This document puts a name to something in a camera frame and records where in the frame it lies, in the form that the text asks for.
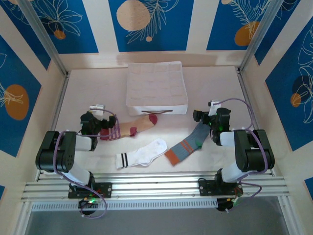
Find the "white storage basket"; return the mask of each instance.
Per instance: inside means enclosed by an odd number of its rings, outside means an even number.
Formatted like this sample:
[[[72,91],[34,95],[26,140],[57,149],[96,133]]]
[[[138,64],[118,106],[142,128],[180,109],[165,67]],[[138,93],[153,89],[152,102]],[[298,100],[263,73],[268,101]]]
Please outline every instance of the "white storage basket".
[[[131,116],[186,114],[188,97],[181,62],[129,64],[126,106]]]

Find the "white tabletop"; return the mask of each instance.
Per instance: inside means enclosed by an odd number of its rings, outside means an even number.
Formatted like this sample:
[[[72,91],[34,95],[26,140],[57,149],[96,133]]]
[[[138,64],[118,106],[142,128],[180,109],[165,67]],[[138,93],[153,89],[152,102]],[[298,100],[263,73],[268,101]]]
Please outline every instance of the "white tabletop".
[[[98,141],[94,152],[76,152],[75,162],[93,173],[154,173],[178,171],[218,170],[235,160],[233,147],[216,146],[208,137],[201,150],[172,166],[160,156],[148,167],[116,169],[115,154],[134,151],[162,138],[171,148],[187,137],[197,123],[193,120],[194,109],[208,111],[208,101],[231,97],[243,99],[242,90],[234,67],[183,68],[188,95],[188,111],[185,115],[158,115],[157,124],[133,138],[115,141]],[[126,108],[127,69],[72,70],[57,123],[57,131],[80,130],[80,116],[90,105],[103,104],[114,112],[120,123],[138,117],[128,115]],[[239,101],[229,101],[222,107],[231,110],[230,127],[241,128],[250,124],[246,106]]]

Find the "enclosure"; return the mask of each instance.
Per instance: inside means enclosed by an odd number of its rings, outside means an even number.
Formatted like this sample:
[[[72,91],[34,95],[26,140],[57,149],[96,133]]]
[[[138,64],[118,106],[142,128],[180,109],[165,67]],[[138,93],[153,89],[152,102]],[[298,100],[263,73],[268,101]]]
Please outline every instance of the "enclosure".
[[[1,234],[313,234],[311,0],[0,5]],[[112,182],[105,217],[82,218],[68,182],[35,166],[46,132],[79,132],[80,116],[96,104],[120,123],[136,121],[126,104],[128,65],[173,61],[182,63],[186,114],[157,115],[133,137],[75,152],[96,182]],[[246,202],[226,213],[214,208],[218,197],[200,196],[198,179],[212,180],[235,161],[233,147],[210,137],[177,165],[161,155],[146,167],[117,169],[116,154],[157,138],[170,149],[197,126],[193,110],[228,98],[251,105],[252,128],[266,131],[275,156],[274,169],[245,179],[262,186],[256,197],[248,199],[257,186],[243,185]],[[222,107],[231,110],[230,129],[251,123],[245,104]]]

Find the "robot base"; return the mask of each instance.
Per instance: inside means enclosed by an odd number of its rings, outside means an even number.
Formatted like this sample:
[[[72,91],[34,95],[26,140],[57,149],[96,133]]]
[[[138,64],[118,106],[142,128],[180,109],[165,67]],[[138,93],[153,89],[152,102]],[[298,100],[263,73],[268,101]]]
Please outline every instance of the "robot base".
[[[88,187],[100,193],[104,198],[111,198],[112,183],[107,183],[107,182],[96,183],[94,181],[94,176],[92,173],[90,173]],[[93,194],[89,190],[81,188],[76,185],[72,185],[72,184],[69,184],[67,197],[69,199],[99,198],[97,195]]]
[[[222,169],[215,175],[214,180],[198,179],[200,196],[233,196],[240,197],[244,192],[241,184],[225,183],[222,180]]]

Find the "gray and orange sock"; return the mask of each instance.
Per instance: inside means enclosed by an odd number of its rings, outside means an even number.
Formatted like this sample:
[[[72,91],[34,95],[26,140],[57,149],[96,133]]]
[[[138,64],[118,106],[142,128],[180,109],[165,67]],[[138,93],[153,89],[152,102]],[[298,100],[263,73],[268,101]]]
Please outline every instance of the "gray and orange sock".
[[[180,163],[197,149],[200,149],[206,137],[210,134],[211,128],[200,122],[193,132],[183,141],[176,144],[165,153],[172,165]]]

